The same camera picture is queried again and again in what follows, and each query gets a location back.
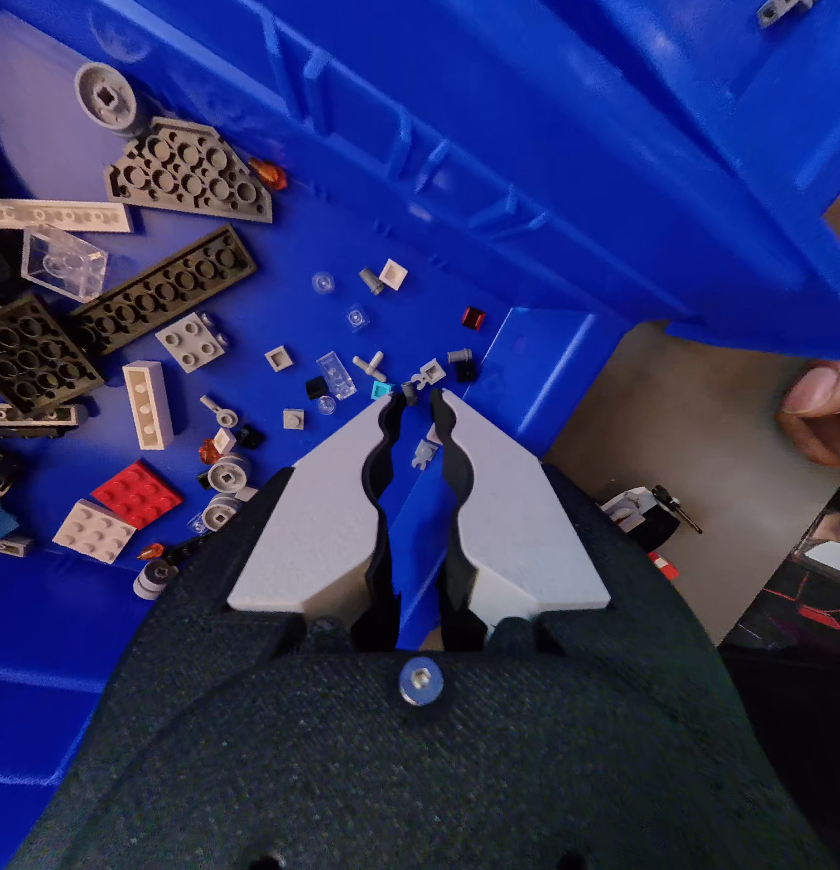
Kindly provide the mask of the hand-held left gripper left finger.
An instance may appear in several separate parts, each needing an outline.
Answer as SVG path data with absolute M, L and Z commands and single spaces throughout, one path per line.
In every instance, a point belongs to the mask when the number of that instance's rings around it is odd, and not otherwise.
M 380 499 L 393 480 L 405 408 L 400 393 L 375 400 L 288 469 L 231 609 L 335 618 L 356 649 L 396 647 L 402 596 Z

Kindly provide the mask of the grey round dish piece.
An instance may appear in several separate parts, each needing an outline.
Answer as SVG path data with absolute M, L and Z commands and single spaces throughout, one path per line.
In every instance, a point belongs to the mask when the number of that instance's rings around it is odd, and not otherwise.
M 77 102 L 95 124 L 119 136 L 137 135 L 143 123 L 140 103 L 129 80 L 104 63 L 78 68 L 74 81 Z

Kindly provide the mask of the dark grey long plate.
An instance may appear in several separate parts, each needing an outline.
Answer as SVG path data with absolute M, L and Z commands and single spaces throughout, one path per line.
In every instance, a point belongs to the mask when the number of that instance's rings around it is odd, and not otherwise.
M 240 236 L 224 224 L 72 310 L 66 328 L 84 351 L 106 356 L 190 313 L 257 269 Z

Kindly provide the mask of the dark printed box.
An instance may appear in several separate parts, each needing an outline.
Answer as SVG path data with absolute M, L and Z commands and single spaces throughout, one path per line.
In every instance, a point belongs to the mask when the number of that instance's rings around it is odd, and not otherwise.
M 722 644 L 840 656 L 840 487 Z

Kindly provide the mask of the black square plate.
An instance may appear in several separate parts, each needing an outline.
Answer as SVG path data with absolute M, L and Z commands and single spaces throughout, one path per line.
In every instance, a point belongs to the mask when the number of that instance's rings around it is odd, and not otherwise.
M 53 411 L 104 384 L 34 292 L 0 308 L 0 396 L 23 419 Z

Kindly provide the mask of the white studded plate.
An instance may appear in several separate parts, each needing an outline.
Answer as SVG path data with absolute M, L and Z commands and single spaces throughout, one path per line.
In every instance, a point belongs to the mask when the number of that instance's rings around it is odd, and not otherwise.
M 112 565 L 134 536 L 136 528 L 114 512 L 81 498 L 52 538 L 53 543 Z

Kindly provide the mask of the person's right hand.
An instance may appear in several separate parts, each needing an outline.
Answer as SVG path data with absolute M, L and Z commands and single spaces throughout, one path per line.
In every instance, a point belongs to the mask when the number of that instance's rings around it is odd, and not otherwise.
M 781 398 L 775 419 L 806 459 L 840 468 L 840 362 L 809 361 Z

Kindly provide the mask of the toy brick barrier model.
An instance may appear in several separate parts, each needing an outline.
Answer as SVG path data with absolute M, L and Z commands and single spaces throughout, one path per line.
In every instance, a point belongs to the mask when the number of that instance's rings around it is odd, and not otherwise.
M 661 555 L 660 547 L 683 524 L 687 524 L 699 535 L 703 533 L 701 527 L 686 513 L 681 500 L 662 484 L 652 488 L 639 486 L 629 489 L 611 498 L 600 508 L 671 582 L 679 578 L 679 571 Z

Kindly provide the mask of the grey wedge plate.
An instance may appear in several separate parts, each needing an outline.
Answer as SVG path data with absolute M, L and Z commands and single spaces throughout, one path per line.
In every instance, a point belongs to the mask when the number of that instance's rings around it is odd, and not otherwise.
M 213 127 L 156 117 L 104 172 L 110 202 L 255 223 L 271 194 Z

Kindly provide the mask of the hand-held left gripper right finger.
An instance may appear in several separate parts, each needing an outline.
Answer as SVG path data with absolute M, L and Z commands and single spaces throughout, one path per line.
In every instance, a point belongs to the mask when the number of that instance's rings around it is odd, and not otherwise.
M 456 506 L 436 582 L 447 651 L 479 651 L 506 619 L 602 610 L 610 593 L 542 462 L 454 392 L 431 396 Z

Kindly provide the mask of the blue plastic bin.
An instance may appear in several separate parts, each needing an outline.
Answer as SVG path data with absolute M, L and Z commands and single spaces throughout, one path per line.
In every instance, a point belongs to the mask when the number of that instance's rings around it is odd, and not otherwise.
M 523 291 L 497 269 L 438 269 L 427 255 L 319 189 L 296 180 L 274 194 L 273 224 L 238 220 L 236 233 L 257 264 L 256 274 L 202 304 L 226 334 L 224 357 L 183 373 L 153 335 L 97 361 L 105 385 L 78 399 L 88 419 L 59 439 L 0 439 L 21 457 L 4 499 L 18 534 L 32 538 L 28 555 L 0 554 L 0 868 L 42 815 L 77 753 L 112 671 L 152 602 L 132 583 L 136 556 L 159 542 L 173 546 L 193 534 L 189 523 L 211 494 L 197 482 L 197 450 L 215 434 L 204 394 L 237 411 L 265 441 L 251 458 L 252 485 L 300 459 L 371 403 L 371 377 L 354 355 L 384 354 L 390 381 L 431 358 L 469 346 L 481 359 L 480 386 L 469 390 L 496 425 L 545 453 L 568 414 L 598 375 L 623 334 L 623 321 L 587 301 Z M 360 279 L 379 275 L 391 258 L 408 270 L 400 290 L 374 296 Z M 336 287 L 320 295 L 318 271 Z M 345 312 L 360 305 L 370 324 L 352 332 Z M 486 312 L 479 332 L 461 326 L 467 306 Z M 288 348 L 294 364 L 274 372 L 264 354 Z M 337 400 L 330 416 L 309 401 L 305 383 L 321 375 L 317 359 L 334 352 L 357 392 Z M 160 362 L 174 430 L 163 451 L 139 447 L 122 367 Z M 284 430 L 283 410 L 304 409 L 303 430 Z M 183 503 L 136 533 L 112 565 L 53 543 L 69 510 L 126 466 L 143 460 L 183 495 Z
M 491 229 L 636 321 L 840 359 L 840 289 L 697 132 L 654 106 L 545 2 L 214 2 L 218 55 L 284 103 L 313 60 L 358 76 L 526 194 Z

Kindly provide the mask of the clear transparent brick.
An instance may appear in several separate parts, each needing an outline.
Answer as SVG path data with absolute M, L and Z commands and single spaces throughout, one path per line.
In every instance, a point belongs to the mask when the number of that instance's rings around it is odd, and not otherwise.
M 23 230 L 21 277 L 86 303 L 105 291 L 108 252 L 47 225 Z

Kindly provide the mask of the grey wheel hub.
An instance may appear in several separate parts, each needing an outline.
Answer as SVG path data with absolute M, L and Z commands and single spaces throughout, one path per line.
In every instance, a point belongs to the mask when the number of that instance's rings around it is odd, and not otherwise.
M 164 559 L 147 561 L 135 577 L 133 592 L 141 599 L 158 599 L 175 578 L 177 568 Z
M 203 527 L 216 532 L 235 516 L 242 508 L 243 502 L 233 493 L 218 493 L 201 512 Z
M 251 463 L 242 455 L 231 452 L 222 455 L 208 468 L 207 479 L 219 493 L 238 493 L 249 485 Z

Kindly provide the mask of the grey oblong plate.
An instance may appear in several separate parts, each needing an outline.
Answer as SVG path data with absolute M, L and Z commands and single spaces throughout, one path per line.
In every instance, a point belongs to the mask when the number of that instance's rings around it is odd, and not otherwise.
M 756 12 L 758 26 L 767 29 L 792 10 L 808 11 L 816 1 L 764 1 Z

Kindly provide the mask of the white long plate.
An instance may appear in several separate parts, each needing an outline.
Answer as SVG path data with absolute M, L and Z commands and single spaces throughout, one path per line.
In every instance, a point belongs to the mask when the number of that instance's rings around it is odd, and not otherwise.
M 22 230 L 47 225 L 69 233 L 132 233 L 129 212 L 121 203 L 42 199 L 0 199 L 0 228 Z

